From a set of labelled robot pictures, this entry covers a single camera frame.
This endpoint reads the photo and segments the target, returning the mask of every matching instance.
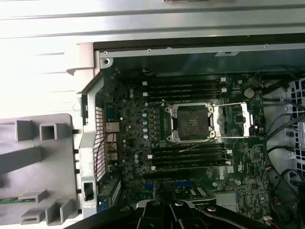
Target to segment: microchip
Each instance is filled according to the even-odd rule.
[[[207,139],[210,134],[208,110],[205,106],[180,106],[177,122],[181,140]]]
[[[254,158],[254,159],[260,159],[261,156],[260,156],[259,153],[254,153],[254,154],[253,154],[253,158]]]
[[[251,189],[258,189],[258,184],[251,184]]]

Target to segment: circuit board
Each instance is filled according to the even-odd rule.
[[[235,198],[232,202],[236,212],[262,220],[264,215],[268,215],[267,182],[263,180],[267,165],[262,153],[264,107],[259,90],[253,90],[250,99],[245,97],[245,90],[261,85],[260,79],[248,74],[206,79],[206,76],[192,76],[187,80],[182,77],[174,79],[175,83],[170,77],[118,82],[116,93],[109,96],[104,110],[105,121],[119,123],[120,126],[115,148],[113,139],[108,141],[111,142],[108,154],[116,153],[112,157],[114,160],[108,160],[108,164],[111,164],[113,171],[122,174],[123,190],[119,201],[132,205],[142,199],[158,199],[160,186],[170,184],[168,195],[176,199],[198,200],[206,190],[216,195],[233,193]],[[191,89],[176,90],[173,84],[183,84]],[[168,141],[175,123],[171,114],[166,112],[167,107],[203,102],[232,104],[219,109],[217,122],[222,137],[212,137],[206,143],[178,144]],[[247,110],[253,117],[249,137],[243,137],[245,130],[243,111],[239,105],[241,102],[247,104]],[[187,125],[191,133],[197,126],[192,118],[193,111],[189,117]],[[183,154],[192,147],[191,154]],[[208,163],[196,158],[198,151],[209,155]]]

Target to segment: green circuit board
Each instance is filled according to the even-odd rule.
[[[163,152],[166,156],[168,149],[177,146],[193,147],[197,144],[177,144],[167,140],[172,134],[172,123],[165,108],[172,105],[172,101],[150,101],[149,95],[144,94],[145,87],[139,85],[139,82],[118,83],[116,94],[111,95],[109,102],[104,104],[104,110],[107,123],[120,123],[120,132],[116,135],[118,159],[113,166],[114,170],[122,173],[123,191],[120,202],[136,204],[142,199],[158,198],[156,190],[161,183],[168,182],[174,189],[181,188],[177,195],[179,197],[176,198],[192,199],[195,194],[199,195],[195,193],[196,188],[204,187],[216,195],[234,193],[232,202],[236,204],[236,211],[245,216],[262,220],[268,214],[268,197],[265,191],[267,182],[262,180],[267,165],[262,153],[265,135],[262,94],[259,90],[254,91],[251,99],[244,95],[246,89],[259,87],[260,79],[248,74],[221,77],[226,78],[223,96],[192,100],[181,96],[179,102],[206,102],[216,105],[246,102],[248,111],[253,116],[251,136],[238,138],[244,132],[240,105],[221,109],[218,123],[223,129],[222,134],[231,138],[215,138],[206,144],[219,144],[225,150],[231,151],[230,162],[213,166],[194,162],[188,165],[161,164],[152,169],[152,162],[148,158],[153,150],[160,150],[158,153],[162,155]],[[204,78],[206,77],[193,76],[188,81],[201,82]],[[162,83],[167,85],[170,81],[171,79],[168,82],[163,79]]]

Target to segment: cpu socket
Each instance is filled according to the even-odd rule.
[[[219,107],[241,106],[244,117],[243,136],[222,136],[219,119]],[[253,124],[253,117],[247,111],[246,103],[214,105],[210,103],[174,104],[166,107],[165,111],[171,115],[172,134],[167,140],[174,143],[205,142],[211,138],[245,138],[250,136],[249,128]]]

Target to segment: capacitor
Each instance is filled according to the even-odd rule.
[[[252,99],[254,97],[254,90],[252,88],[247,88],[244,91],[244,96],[248,99]]]
[[[237,186],[240,186],[240,185],[242,184],[242,182],[241,182],[240,180],[235,180],[235,184],[236,184]]]

